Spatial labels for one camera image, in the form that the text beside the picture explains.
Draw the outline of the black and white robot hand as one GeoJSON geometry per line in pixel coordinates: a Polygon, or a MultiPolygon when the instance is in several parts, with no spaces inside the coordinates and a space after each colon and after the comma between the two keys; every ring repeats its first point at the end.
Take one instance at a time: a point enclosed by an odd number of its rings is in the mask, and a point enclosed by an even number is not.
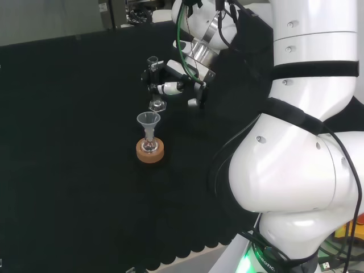
{"type": "Polygon", "coordinates": [[[167,103],[162,97],[180,95],[186,87],[193,88],[196,94],[195,98],[188,101],[188,106],[205,108],[209,85],[216,74],[202,64],[197,64],[195,67],[188,64],[187,67],[202,81],[202,85],[193,82],[177,61],[169,60],[165,63],[156,56],[147,59],[147,68],[143,71],[141,80],[147,85],[150,95],[148,108],[151,111],[156,113],[164,111],[167,103]]]}

